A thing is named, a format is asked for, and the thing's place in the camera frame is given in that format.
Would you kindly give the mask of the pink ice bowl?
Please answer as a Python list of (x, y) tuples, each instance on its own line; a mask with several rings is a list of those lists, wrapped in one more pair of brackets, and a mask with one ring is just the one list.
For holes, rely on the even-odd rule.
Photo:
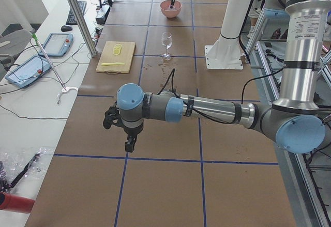
[(166, 0), (160, 3), (160, 9), (165, 17), (171, 19), (179, 15), (182, 9), (182, 4), (179, 1), (175, 1), (174, 5), (171, 7), (171, 1)]

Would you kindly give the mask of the clear wine glass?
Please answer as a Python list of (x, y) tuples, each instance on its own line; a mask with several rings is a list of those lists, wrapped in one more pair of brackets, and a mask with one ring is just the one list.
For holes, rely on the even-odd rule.
[(171, 55), (169, 54), (168, 49), (172, 45), (172, 35), (171, 35), (171, 33), (169, 33), (169, 32), (163, 33), (162, 37), (161, 37), (161, 43), (165, 47), (165, 53), (162, 55), (163, 59), (164, 60), (170, 60)]

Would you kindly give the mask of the yellow plastic knife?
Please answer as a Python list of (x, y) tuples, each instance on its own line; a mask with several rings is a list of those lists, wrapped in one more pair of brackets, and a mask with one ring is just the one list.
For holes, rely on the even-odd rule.
[(114, 63), (101, 63), (101, 66), (124, 66), (125, 63), (114, 62)]

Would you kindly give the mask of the yellow lemon slices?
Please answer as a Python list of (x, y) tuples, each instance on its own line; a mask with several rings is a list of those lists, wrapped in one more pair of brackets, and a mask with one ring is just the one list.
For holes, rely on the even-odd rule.
[(120, 43), (117, 43), (114, 45), (113, 47), (113, 50), (112, 50), (112, 54), (115, 55), (115, 56), (118, 56), (121, 54), (121, 51), (122, 51), (122, 44)]

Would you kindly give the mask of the bamboo cutting board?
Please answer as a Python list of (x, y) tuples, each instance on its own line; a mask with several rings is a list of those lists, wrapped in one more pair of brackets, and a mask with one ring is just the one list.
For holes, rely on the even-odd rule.
[[(120, 43), (122, 44), (122, 51), (121, 54), (115, 56), (112, 54), (112, 50), (115, 44)], [(100, 60), (98, 62), (96, 72), (99, 73), (129, 73), (131, 68), (131, 63), (134, 55), (134, 51), (136, 48), (135, 42), (122, 42), (122, 41), (107, 41)], [(114, 63), (114, 62), (121, 62), (125, 63), (124, 66), (101, 66), (101, 63)]]

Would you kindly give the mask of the black computer mouse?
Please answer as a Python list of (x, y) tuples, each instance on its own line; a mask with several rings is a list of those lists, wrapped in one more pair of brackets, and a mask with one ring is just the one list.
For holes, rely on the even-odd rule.
[(62, 31), (62, 32), (69, 32), (69, 31), (72, 31), (72, 30), (73, 30), (73, 28), (72, 28), (71, 25), (63, 25), (63, 26), (61, 27), (61, 31)]

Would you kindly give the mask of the blue teach pendant far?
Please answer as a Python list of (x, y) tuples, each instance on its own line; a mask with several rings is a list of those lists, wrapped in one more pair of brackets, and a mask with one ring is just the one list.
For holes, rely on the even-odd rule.
[(51, 33), (42, 46), (48, 57), (63, 57), (72, 43), (72, 33)]

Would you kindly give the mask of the blue teach pendant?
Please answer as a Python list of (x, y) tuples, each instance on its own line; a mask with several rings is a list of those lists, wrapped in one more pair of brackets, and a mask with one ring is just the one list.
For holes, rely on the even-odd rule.
[(10, 69), (5, 79), (17, 88), (24, 88), (34, 83), (50, 69), (51, 66), (45, 58), (33, 55), (15, 69)]
[(63, 57), (72, 43), (72, 33), (51, 33), (42, 46), (48, 57)]

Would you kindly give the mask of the blue teach pendant near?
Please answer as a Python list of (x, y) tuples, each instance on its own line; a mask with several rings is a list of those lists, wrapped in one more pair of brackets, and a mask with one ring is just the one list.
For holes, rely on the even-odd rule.
[(10, 69), (5, 79), (17, 88), (24, 88), (34, 83), (50, 69), (51, 66), (45, 58), (33, 55), (15, 69)]

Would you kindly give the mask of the clear plastic bag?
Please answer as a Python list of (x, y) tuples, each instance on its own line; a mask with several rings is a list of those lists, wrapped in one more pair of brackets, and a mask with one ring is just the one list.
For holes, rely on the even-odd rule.
[(37, 153), (41, 152), (42, 156), (39, 160), (40, 166), (44, 169), (44, 176), (46, 175), (48, 166), (52, 159), (55, 149), (53, 147), (40, 147), (40, 148), (12, 148), (12, 149), (1, 149), (2, 153), (8, 153), (9, 160), (14, 160), (15, 163), (20, 163), (22, 166), (25, 166), (28, 161), (32, 158), (32, 156)]

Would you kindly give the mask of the grey reacher grabber tool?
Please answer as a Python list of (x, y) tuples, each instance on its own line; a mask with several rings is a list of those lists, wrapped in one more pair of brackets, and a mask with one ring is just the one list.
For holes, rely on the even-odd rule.
[(70, 92), (71, 90), (75, 90), (78, 91), (77, 87), (70, 87), (70, 86), (66, 86), (65, 83), (63, 82), (63, 80), (60, 78), (59, 74), (57, 73), (52, 61), (49, 59), (46, 51), (44, 50), (44, 48), (42, 47), (40, 41), (38, 40), (36, 34), (32, 34), (32, 38), (35, 40), (36, 45), (40, 48), (42, 54), (44, 55), (45, 59), (47, 60), (47, 62), (49, 63), (49, 65), (51, 66), (51, 69), (53, 70), (53, 72), (55, 73), (60, 85), (62, 86), (62, 90), (60, 91), (60, 93), (57, 95), (57, 104), (60, 105), (61, 103), (61, 96), (63, 94), (66, 94), (68, 92)]

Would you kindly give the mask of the red cylinder bottle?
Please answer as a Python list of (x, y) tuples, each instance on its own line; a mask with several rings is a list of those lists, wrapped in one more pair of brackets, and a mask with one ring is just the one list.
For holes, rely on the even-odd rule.
[(29, 214), (32, 211), (34, 203), (35, 200), (33, 199), (1, 192), (1, 210)]

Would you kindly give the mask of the grey office chair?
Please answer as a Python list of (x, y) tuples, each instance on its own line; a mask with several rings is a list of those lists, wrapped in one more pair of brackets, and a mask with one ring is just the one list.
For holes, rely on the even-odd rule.
[(32, 34), (25, 29), (1, 36), (1, 64), (6, 70), (15, 63), (31, 38)]

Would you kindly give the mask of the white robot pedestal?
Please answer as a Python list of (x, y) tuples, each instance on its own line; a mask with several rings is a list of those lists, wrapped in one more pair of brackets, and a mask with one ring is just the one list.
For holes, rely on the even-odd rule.
[(206, 68), (209, 70), (242, 70), (239, 36), (251, 0), (228, 0), (219, 39), (205, 46)]

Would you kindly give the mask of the aluminium frame post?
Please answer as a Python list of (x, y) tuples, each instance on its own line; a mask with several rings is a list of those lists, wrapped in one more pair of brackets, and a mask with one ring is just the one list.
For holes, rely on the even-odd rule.
[(73, 11), (73, 14), (75, 16), (75, 19), (76, 19), (78, 27), (79, 27), (79, 30), (85, 41), (85, 44), (88, 48), (89, 53), (90, 53), (91, 57), (95, 57), (97, 55), (97, 50), (96, 50), (93, 40), (91, 38), (91, 35), (88, 30), (87, 24), (85, 22), (83, 13), (80, 10), (78, 1), (77, 0), (67, 0), (67, 1), (69, 3), (71, 10)]

